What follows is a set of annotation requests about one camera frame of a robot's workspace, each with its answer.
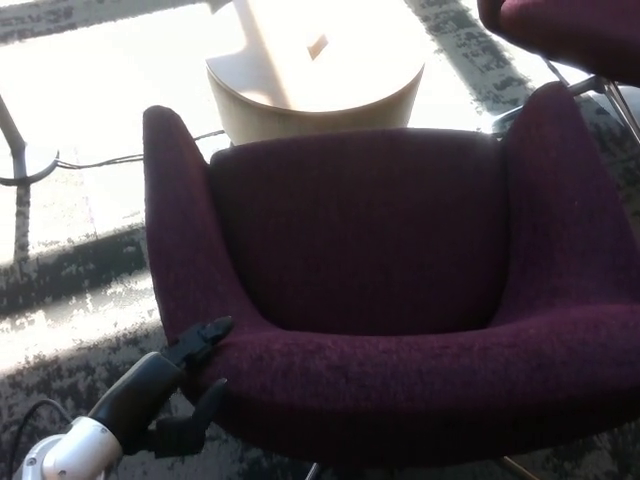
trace robotic arm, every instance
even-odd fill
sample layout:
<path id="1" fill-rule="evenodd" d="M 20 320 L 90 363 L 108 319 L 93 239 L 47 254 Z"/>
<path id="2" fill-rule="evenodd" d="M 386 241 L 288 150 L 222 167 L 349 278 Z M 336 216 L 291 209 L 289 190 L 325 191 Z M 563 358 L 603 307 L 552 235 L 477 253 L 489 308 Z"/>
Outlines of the robotic arm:
<path id="1" fill-rule="evenodd" d="M 154 429 L 149 426 L 187 374 L 205 364 L 232 328 L 230 317 L 198 324 L 163 352 L 145 355 L 66 434 L 34 446 L 13 479 L 104 480 L 123 455 L 142 450 L 156 458 L 200 453 L 225 379 L 211 386 L 190 417 L 159 419 Z"/>

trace chair armrest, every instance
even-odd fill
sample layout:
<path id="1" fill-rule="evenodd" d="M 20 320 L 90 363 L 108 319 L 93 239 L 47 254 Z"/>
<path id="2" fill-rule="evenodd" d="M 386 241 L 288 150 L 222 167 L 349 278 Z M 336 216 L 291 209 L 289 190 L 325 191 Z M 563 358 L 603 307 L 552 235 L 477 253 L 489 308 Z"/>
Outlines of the chair armrest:
<path id="1" fill-rule="evenodd" d="M 236 332 L 261 326 L 227 254 L 208 165 L 184 122 L 151 107 L 143 142 L 149 264 L 167 337 L 225 315 L 236 320 Z"/>
<path id="2" fill-rule="evenodd" d="M 502 312 L 640 299 L 640 257 L 616 186 L 567 88 L 525 105 L 503 143 L 511 265 Z"/>
<path id="3" fill-rule="evenodd" d="M 478 14 L 484 27 L 494 33 L 502 33 L 500 11 L 505 0 L 478 0 Z"/>

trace floor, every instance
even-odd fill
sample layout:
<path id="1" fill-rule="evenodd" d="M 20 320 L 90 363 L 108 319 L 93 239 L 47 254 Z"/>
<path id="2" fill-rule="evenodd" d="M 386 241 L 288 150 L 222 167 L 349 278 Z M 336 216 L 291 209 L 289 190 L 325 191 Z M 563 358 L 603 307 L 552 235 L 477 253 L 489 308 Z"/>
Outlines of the floor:
<path id="1" fill-rule="evenodd" d="M 67 162 L 138 153 L 141 114 L 174 108 L 194 135 L 220 127 L 203 59 L 223 2 L 0 0 L 0 92 L 25 136 Z M 429 36 L 411 126 L 477 130 L 554 79 L 537 57 L 478 23 L 473 0 L 409 0 Z M 580 72 L 570 72 L 580 77 Z M 634 91 L 630 97 L 637 98 Z M 580 105 L 640 238 L 640 151 L 601 98 Z M 203 143 L 208 154 L 222 138 Z M 142 354 L 162 345 L 146 267 L 139 163 L 56 170 L 30 189 L 0 188 L 0 456 L 35 400 L 86 412 Z M 176 396 L 171 410 L 188 411 Z M 27 443 L 55 432 L 54 416 Z M 212 428 L 194 458 L 125 459 L 122 479 L 304 478 L 307 465 Z M 520 460 L 551 480 L 640 478 L 639 424 Z M 4 463 L 0 474 L 6 467 Z M 490 462 L 430 471 L 330 471 L 325 479 L 507 479 Z"/>

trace maroon upholstered chair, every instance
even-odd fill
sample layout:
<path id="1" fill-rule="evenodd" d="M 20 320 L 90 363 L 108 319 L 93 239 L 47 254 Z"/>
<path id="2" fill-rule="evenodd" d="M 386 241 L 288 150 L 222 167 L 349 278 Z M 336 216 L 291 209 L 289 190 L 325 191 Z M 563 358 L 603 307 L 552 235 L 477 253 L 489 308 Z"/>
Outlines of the maroon upholstered chair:
<path id="1" fill-rule="evenodd" d="M 487 29 L 541 55 L 556 73 L 550 61 L 593 73 L 572 92 L 604 93 L 640 143 L 640 126 L 617 86 L 640 87 L 640 1 L 478 0 L 478 8 Z"/>
<path id="2" fill-rule="evenodd" d="M 144 152 L 168 340 L 237 324 L 185 390 L 228 378 L 216 421 L 230 434 L 324 465 L 441 466 L 640 415 L 640 257 L 561 84 L 501 142 L 340 133 L 209 166 L 152 107 Z"/>

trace cable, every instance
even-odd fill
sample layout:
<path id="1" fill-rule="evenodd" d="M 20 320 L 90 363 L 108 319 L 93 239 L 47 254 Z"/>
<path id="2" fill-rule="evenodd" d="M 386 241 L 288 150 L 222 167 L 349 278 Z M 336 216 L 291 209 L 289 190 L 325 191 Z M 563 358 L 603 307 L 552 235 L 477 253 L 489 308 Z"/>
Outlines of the cable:
<path id="1" fill-rule="evenodd" d="M 73 418 L 71 417 L 71 415 L 69 415 L 64 407 L 55 400 L 45 398 L 42 400 L 38 400 L 36 403 L 31 405 L 31 408 L 29 408 L 29 410 L 27 410 L 27 413 L 24 414 L 24 417 L 22 417 L 20 425 L 18 425 L 18 430 L 16 430 L 15 437 L 13 438 L 13 444 L 11 445 L 9 459 L 7 462 L 7 480 L 12 480 L 13 478 L 13 468 L 14 464 L 16 463 L 16 456 L 18 455 L 18 448 L 20 447 L 20 440 L 22 439 L 22 433 L 24 432 L 25 427 L 29 423 L 29 420 L 31 420 L 31 417 L 33 417 L 33 415 L 35 415 L 35 413 L 45 405 L 53 407 L 53 409 L 56 410 L 60 414 L 60 416 L 67 421 L 67 423 L 73 422 Z"/>
<path id="2" fill-rule="evenodd" d="M 204 140 L 205 138 L 217 137 L 218 135 L 222 135 L 223 133 L 225 133 L 224 130 L 216 130 L 214 132 L 205 133 L 204 135 L 198 135 L 197 137 L 193 137 L 193 139 L 196 142 L 199 142 L 200 140 Z M 142 154 L 126 155 L 124 157 L 111 158 L 109 160 L 103 160 L 102 162 L 87 163 L 84 165 L 77 164 L 77 163 L 69 163 L 69 162 L 65 162 L 64 160 L 58 160 L 57 165 L 58 167 L 64 168 L 67 170 L 85 170 L 87 168 L 106 167 L 109 165 L 120 165 L 122 163 L 139 162 L 143 158 L 144 157 Z"/>

